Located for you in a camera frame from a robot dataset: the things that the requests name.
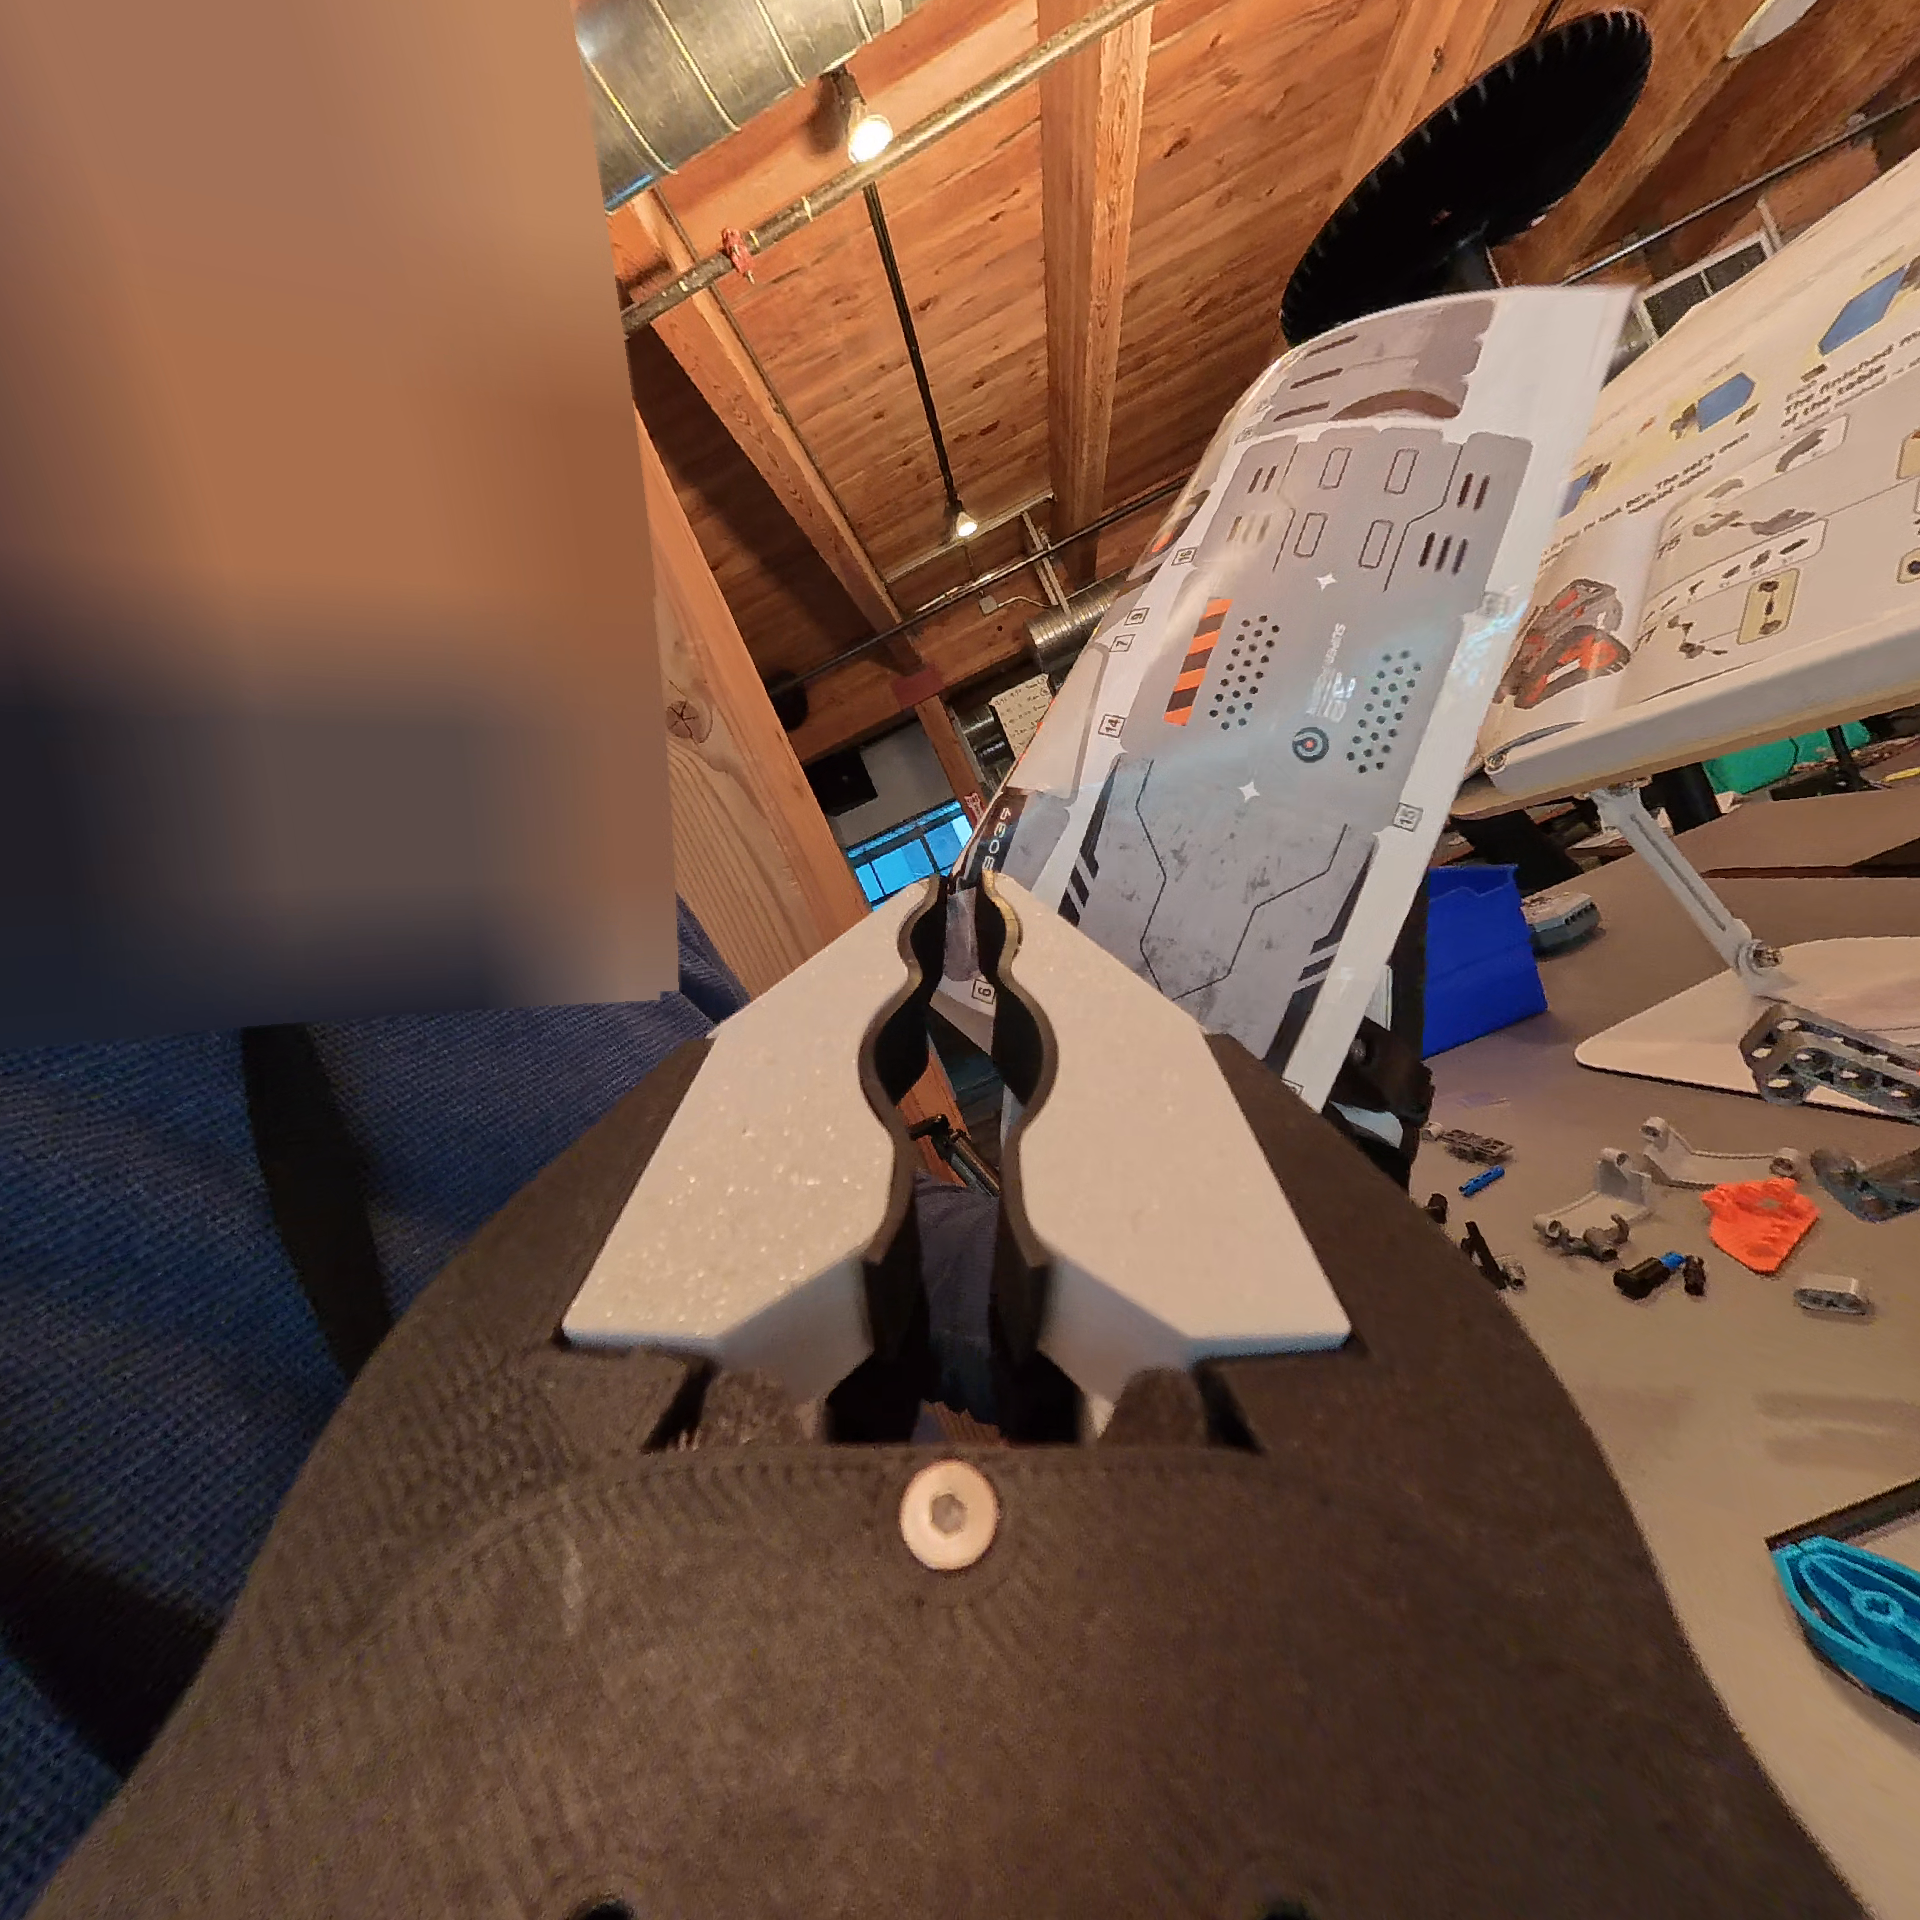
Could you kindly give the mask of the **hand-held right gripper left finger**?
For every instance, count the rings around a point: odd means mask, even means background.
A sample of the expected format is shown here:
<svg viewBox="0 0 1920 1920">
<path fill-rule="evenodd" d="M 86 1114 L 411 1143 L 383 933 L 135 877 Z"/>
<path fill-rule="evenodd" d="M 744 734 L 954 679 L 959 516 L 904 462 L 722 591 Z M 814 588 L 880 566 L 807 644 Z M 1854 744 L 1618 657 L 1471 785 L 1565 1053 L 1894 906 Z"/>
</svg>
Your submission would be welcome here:
<svg viewBox="0 0 1920 1920">
<path fill-rule="evenodd" d="M 800 1400 L 898 1359 L 924 1308 L 917 1150 L 939 879 L 862 922 L 711 1036 L 566 1308 L 573 1345 L 650 1345 L 778 1375 Z"/>
</svg>

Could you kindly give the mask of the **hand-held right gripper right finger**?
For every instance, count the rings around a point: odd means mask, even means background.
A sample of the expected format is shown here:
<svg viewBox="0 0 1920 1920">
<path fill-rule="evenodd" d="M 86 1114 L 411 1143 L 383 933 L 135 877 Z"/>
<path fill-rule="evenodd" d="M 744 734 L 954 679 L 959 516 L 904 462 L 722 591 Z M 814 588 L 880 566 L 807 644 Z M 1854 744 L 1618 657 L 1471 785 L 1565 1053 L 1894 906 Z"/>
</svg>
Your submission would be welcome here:
<svg viewBox="0 0 1920 1920">
<path fill-rule="evenodd" d="M 1341 1345 L 1338 1301 L 1205 1029 L 1013 879 L 976 888 L 999 1151 L 1007 1420 L 1142 1372 Z"/>
</svg>

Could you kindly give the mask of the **grey orange sticker sheet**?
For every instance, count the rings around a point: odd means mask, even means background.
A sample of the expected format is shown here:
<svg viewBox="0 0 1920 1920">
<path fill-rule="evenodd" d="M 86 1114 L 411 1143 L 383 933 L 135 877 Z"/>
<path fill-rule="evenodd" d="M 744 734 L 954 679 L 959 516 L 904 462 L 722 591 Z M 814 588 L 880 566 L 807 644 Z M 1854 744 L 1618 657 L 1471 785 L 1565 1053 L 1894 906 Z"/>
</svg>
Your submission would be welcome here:
<svg viewBox="0 0 1920 1920">
<path fill-rule="evenodd" d="M 1238 398 L 958 863 L 1320 1109 L 1419 893 L 1620 288 L 1333 327 Z"/>
</svg>

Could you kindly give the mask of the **blue plastic bin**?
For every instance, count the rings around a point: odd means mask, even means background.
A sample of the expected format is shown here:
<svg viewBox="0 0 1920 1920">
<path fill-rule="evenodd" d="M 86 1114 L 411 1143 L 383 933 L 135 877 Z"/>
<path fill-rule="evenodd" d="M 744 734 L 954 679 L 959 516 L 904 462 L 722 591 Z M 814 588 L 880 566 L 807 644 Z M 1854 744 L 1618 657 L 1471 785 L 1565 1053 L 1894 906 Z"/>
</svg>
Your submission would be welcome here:
<svg viewBox="0 0 1920 1920">
<path fill-rule="evenodd" d="M 1512 868 L 1428 870 L 1422 1056 L 1428 1061 L 1546 1008 Z"/>
</svg>

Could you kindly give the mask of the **curved light grey brick panel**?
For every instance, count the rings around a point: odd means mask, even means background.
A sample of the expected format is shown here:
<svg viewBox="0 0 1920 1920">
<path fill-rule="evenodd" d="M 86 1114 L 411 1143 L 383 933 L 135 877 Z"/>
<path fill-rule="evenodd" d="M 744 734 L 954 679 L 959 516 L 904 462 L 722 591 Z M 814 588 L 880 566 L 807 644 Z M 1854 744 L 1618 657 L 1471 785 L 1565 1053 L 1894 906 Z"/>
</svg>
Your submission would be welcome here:
<svg viewBox="0 0 1920 1920">
<path fill-rule="evenodd" d="M 1716 1151 L 1694 1145 L 1662 1114 L 1640 1121 L 1638 1141 L 1652 1177 L 1672 1189 L 1710 1191 L 1766 1180 L 1799 1181 L 1808 1174 L 1808 1156 L 1796 1146 Z"/>
</svg>

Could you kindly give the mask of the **white book stand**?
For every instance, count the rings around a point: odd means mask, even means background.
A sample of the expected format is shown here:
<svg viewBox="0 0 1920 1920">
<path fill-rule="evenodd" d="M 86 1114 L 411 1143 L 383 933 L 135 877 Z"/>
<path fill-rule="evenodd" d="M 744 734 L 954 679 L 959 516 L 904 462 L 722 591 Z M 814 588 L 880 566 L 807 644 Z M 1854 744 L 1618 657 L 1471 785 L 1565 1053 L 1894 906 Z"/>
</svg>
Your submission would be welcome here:
<svg viewBox="0 0 1920 1920">
<path fill-rule="evenodd" d="M 1582 1065 L 1916 1121 L 1916 1046 L 1859 1016 L 1869 1005 L 1902 1014 L 1902 1031 L 1916 1029 L 1906 1016 L 1916 936 L 1771 949 L 1715 896 L 1638 799 L 1638 785 L 1672 765 L 1909 703 L 1916 686 L 1916 615 L 1890 613 L 1491 751 L 1484 774 L 1455 794 L 1461 815 L 1591 794 L 1723 961 L 1706 983 L 1580 1042 Z"/>
</svg>

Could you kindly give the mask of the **bright blue window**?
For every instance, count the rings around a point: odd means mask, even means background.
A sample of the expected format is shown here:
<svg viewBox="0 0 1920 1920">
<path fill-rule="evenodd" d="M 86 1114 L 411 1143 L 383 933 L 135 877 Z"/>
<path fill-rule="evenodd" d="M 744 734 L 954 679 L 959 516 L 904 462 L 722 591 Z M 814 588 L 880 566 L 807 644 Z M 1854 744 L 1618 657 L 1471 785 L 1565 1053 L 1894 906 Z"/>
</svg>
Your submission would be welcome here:
<svg viewBox="0 0 1920 1920">
<path fill-rule="evenodd" d="M 949 799 L 853 844 L 847 866 L 869 906 L 877 906 L 922 879 L 950 873 L 972 830 L 974 822 L 962 802 Z"/>
</svg>

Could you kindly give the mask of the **orange brick connector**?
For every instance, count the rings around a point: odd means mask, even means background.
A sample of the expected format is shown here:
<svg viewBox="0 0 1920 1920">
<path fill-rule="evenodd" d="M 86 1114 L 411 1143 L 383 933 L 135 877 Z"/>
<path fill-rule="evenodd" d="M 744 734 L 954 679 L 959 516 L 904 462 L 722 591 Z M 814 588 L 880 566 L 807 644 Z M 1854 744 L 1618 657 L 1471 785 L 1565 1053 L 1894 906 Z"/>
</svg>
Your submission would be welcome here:
<svg viewBox="0 0 1920 1920">
<path fill-rule="evenodd" d="M 1702 1194 L 1716 1247 L 1752 1272 L 1775 1274 L 1819 1221 L 1794 1177 L 1716 1184 Z"/>
</svg>

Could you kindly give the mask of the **wooden pillar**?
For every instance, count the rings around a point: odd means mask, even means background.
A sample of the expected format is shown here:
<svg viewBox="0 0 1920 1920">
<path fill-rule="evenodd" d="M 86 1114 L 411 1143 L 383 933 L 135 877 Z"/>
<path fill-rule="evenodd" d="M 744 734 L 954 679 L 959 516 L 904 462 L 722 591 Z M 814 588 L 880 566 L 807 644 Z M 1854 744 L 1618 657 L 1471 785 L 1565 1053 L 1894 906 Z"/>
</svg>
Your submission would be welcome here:
<svg viewBox="0 0 1920 1920">
<path fill-rule="evenodd" d="M 638 424 L 654 543 L 679 893 L 749 994 L 870 911 L 804 782 L 663 462 Z"/>
</svg>

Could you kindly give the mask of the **building instruction booklet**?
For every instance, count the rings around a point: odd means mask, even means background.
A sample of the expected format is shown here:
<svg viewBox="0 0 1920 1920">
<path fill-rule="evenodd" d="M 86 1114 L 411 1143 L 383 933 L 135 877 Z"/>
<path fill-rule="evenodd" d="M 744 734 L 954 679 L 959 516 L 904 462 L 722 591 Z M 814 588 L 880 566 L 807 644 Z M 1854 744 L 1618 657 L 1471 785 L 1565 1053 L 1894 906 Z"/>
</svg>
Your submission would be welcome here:
<svg viewBox="0 0 1920 1920">
<path fill-rule="evenodd" d="M 1583 791 L 1916 695 L 1918 157 L 1600 394 L 1478 738 Z"/>
</svg>

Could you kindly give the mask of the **black round ceiling fixture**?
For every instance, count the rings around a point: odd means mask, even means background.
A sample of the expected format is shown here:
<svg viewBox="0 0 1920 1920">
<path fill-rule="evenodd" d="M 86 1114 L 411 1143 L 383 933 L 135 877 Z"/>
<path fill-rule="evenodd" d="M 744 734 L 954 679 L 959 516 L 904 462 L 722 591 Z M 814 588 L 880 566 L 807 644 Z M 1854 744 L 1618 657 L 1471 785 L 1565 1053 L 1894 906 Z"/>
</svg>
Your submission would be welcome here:
<svg viewBox="0 0 1920 1920">
<path fill-rule="evenodd" d="M 1307 344 L 1398 303 L 1498 288 L 1493 249 L 1535 225 L 1608 148 L 1651 71 L 1631 8 L 1526 38 L 1359 169 L 1287 281 L 1279 333 Z"/>
</svg>

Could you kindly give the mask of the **metal ceiling pipe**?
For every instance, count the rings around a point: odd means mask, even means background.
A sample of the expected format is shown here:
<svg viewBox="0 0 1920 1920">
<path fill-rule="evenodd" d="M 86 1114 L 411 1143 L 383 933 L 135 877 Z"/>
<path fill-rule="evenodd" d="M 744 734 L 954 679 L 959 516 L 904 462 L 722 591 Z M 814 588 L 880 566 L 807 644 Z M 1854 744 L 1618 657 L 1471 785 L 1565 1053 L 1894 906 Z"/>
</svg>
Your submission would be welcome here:
<svg viewBox="0 0 1920 1920">
<path fill-rule="evenodd" d="M 1103 40 L 1118 28 L 1149 8 L 1149 2 L 1109 2 L 1096 6 L 1070 28 L 1043 38 L 1031 52 L 950 98 L 943 106 L 930 111 L 917 125 L 898 132 L 892 145 L 875 160 L 853 161 L 830 181 L 780 206 L 757 225 L 742 231 L 728 229 L 717 252 L 703 255 L 682 276 L 659 282 L 659 288 L 654 288 L 654 293 L 645 298 L 631 298 L 621 309 L 619 317 L 623 336 L 634 338 L 635 333 L 650 329 L 664 312 L 712 288 L 719 279 L 733 272 L 749 279 L 752 272 L 748 263 L 752 257 L 780 247 L 804 225 L 822 218 L 824 213 L 860 199 L 866 186 L 875 185 L 883 175 L 903 167 L 912 157 L 924 156 L 936 141 L 978 118 L 982 111 L 1031 87 L 1050 72 L 1052 65 L 1078 54 L 1096 40 Z"/>
</svg>

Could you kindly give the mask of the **white wall vent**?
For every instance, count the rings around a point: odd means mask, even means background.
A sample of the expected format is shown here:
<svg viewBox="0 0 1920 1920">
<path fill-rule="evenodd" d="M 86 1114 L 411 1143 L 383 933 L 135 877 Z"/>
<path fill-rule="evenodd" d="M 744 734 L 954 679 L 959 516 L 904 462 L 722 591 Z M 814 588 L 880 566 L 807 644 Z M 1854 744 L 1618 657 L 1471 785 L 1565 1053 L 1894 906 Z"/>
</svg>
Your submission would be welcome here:
<svg viewBox="0 0 1920 1920">
<path fill-rule="evenodd" d="M 1651 282 L 1634 298 L 1634 316 L 1651 341 L 1671 332 L 1688 311 L 1710 301 L 1775 254 L 1775 242 L 1755 229 L 1731 247 L 1706 254 L 1680 273 Z"/>
</svg>

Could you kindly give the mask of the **black lighting rail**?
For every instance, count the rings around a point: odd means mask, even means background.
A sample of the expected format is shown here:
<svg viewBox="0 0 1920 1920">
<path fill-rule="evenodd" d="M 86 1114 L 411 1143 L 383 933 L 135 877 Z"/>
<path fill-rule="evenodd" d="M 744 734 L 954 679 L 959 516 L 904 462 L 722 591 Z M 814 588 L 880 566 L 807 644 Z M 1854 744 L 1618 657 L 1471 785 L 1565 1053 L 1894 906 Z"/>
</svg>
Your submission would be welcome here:
<svg viewBox="0 0 1920 1920">
<path fill-rule="evenodd" d="M 883 206 L 880 189 L 877 189 L 875 181 L 866 181 L 862 185 L 862 200 L 863 200 L 863 208 L 869 213 L 874 242 L 875 242 L 875 249 L 877 249 L 877 255 L 880 255 L 880 268 L 883 268 L 883 273 L 885 273 L 885 281 L 886 281 L 888 296 L 893 301 L 896 321 L 898 321 L 898 329 L 900 329 L 908 365 L 912 369 L 912 377 L 915 377 L 915 384 L 917 384 L 917 390 L 918 390 L 918 405 L 922 405 L 922 412 L 924 412 L 924 423 L 926 423 L 926 430 L 927 430 L 927 440 L 930 440 L 930 447 L 933 447 L 933 457 L 934 457 L 936 470 L 939 470 L 941 481 L 943 481 L 943 503 L 947 503 L 949 494 L 955 494 L 955 495 L 962 497 L 959 486 L 955 485 L 955 477 L 954 477 L 950 454 L 949 454 L 949 446 L 947 446 L 947 438 L 943 438 L 943 424 L 941 424 L 939 408 L 936 408 L 936 402 L 934 402 L 933 390 L 930 390 L 927 365 L 926 365 L 926 357 L 924 357 L 924 350 L 922 350 L 922 336 L 918 336 L 918 329 L 917 329 L 917 321 L 915 321 L 912 303 L 904 295 L 904 282 L 903 282 L 900 268 L 898 268 L 893 236 L 892 236 L 892 229 L 886 224 L 885 206 Z"/>
</svg>

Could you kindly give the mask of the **large metal air duct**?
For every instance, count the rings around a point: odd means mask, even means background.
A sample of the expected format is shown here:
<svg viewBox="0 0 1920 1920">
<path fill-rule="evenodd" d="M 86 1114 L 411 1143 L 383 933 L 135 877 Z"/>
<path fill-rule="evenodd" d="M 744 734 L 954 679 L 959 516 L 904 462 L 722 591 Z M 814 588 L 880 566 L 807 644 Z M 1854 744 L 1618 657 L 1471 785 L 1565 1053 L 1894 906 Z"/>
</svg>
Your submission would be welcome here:
<svg viewBox="0 0 1920 1920">
<path fill-rule="evenodd" d="M 842 65 L 917 2 L 576 2 L 605 209 Z"/>
</svg>

